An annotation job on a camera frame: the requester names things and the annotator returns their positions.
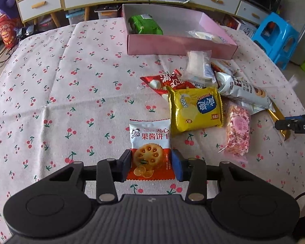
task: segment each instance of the blue label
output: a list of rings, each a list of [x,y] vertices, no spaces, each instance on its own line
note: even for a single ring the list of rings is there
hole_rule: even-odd
[[[198,99],[196,106],[201,114],[205,114],[214,110],[217,107],[217,103],[213,95],[209,95]]]

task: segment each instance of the tablecloth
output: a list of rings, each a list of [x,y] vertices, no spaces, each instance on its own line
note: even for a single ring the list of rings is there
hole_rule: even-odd
[[[239,45],[238,75],[265,88],[285,116],[305,113],[292,87],[245,34],[226,28]],[[0,238],[10,233],[3,219],[6,200],[39,179],[80,160],[95,165],[131,147],[129,119],[170,117],[166,100],[145,87],[141,76],[172,72],[186,56],[129,56],[122,18],[81,22],[23,40],[0,76]],[[231,160],[296,196],[305,191],[305,135],[284,142],[266,111],[252,116],[248,162],[218,153],[225,128],[185,132],[171,145],[185,157],[218,165]],[[115,183],[122,194],[182,194],[176,180]],[[95,196],[95,184],[86,193]],[[217,193],[208,183],[208,197]],[[300,199],[300,206],[305,197]]]

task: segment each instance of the round biscuit image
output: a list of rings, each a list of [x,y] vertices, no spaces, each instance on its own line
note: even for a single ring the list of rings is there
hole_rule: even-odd
[[[155,143],[149,143],[141,146],[133,154],[133,164],[137,167],[144,166],[146,171],[158,169],[164,162],[164,150]]]
[[[259,90],[258,88],[256,88],[256,87],[253,87],[254,88],[254,90],[255,90],[255,94],[257,95],[257,96],[261,96],[261,90]]]
[[[162,97],[163,97],[166,101],[168,101],[168,94],[162,94]]]
[[[148,83],[148,85],[152,89],[160,89],[160,88],[162,88],[162,84],[158,80],[152,80],[150,83]]]

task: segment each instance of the pink candy bag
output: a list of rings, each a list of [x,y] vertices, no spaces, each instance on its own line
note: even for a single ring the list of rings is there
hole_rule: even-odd
[[[227,114],[227,145],[225,151],[234,154],[235,158],[246,160],[250,143],[250,114],[234,103],[229,104]]]

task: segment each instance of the open pink box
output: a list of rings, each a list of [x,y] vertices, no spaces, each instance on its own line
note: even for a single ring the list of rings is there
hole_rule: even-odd
[[[163,35],[133,34],[129,18],[139,14],[149,14]],[[156,4],[123,4],[122,15],[127,26],[129,55],[186,55],[190,50],[211,50],[213,58],[232,59],[237,49],[234,40],[203,12]],[[188,33],[191,30],[218,35],[227,43],[194,38]]]

